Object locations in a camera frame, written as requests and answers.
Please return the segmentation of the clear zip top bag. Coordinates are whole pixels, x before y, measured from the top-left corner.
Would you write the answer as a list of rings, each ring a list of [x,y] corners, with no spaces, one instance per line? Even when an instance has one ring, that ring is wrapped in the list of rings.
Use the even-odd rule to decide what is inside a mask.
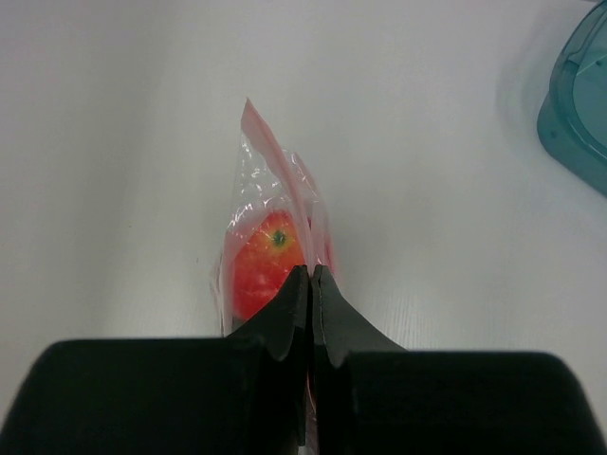
[[[283,149],[251,101],[240,120],[240,149],[230,200],[230,220],[212,274],[212,292],[221,331],[233,333],[248,320],[233,313],[233,261],[253,231],[273,211],[293,218],[309,271],[321,264],[336,268],[328,209],[298,154]]]

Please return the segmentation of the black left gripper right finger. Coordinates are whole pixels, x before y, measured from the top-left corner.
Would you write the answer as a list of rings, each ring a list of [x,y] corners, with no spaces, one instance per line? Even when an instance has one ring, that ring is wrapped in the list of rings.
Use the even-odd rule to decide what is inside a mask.
[[[310,279],[308,386],[316,412],[320,454],[350,454],[357,404],[349,357],[403,353],[341,293],[331,269],[317,265]]]

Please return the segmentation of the red fake apple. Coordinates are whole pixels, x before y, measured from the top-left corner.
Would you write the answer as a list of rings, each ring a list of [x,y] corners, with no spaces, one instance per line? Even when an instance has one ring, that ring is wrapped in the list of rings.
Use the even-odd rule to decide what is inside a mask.
[[[305,264],[292,216],[271,212],[233,261],[233,313],[248,320],[274,299],[291,269]]]

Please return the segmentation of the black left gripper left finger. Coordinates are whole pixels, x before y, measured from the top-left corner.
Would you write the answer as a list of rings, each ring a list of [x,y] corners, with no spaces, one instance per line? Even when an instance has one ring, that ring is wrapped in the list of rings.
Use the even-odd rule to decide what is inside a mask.
[[[305,445],[308,289],[307,268],[293,267],[275,298],[230,335],[260,349],[247,454],[296,454]]]

